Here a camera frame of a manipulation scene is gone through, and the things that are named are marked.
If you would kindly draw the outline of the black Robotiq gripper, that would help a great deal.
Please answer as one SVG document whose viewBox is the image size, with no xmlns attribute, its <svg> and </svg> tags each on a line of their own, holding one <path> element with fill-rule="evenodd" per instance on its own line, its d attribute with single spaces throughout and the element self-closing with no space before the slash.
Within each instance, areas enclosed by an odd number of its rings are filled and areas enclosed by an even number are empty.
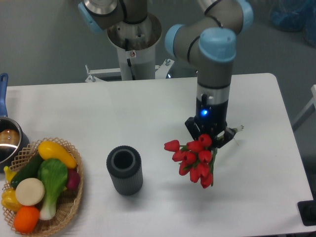
<svg viewBox="0 0 316 237">
<path fill-rule="evenodd" d="M 185 126 L 193 140 L 198 140 L 200 134 L 206 133 L 215 137 L 224 131 L 224 134 L 217 136 L 215 140 L 215 147 L 221 148 L 234 138 L 236 128 L 226 127 L 228 101 L 213 105 L 207 98 L 206 94 L 202 94 L 201 99 L 197 99 L 196 116 L 189 117 L 185 121 Z"/>
</svg>

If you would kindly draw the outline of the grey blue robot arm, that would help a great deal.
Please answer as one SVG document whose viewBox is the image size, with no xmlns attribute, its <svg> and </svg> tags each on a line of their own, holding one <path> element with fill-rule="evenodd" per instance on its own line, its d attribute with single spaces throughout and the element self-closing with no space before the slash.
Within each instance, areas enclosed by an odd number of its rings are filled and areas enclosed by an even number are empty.
<svg viewBox="0 0 316 237">
<path fill-rule="evenodd" d="M 193 139 L 209 135 L 216 149 L 237 133 L 226 122 L 236 36 L 250 27 L 253 11 L 244 0 L 201 0 L 199 5 L 204 18 L 172 26 L 164 45 L 170 55 L 197 69 L 196 114 L 185 125 Z M 83 0 L 78 9 L 91 30 L 107 32 L 117 49 L 122 80 L 155 78 L 162 27 L 145 0 Z"/>
</svg>

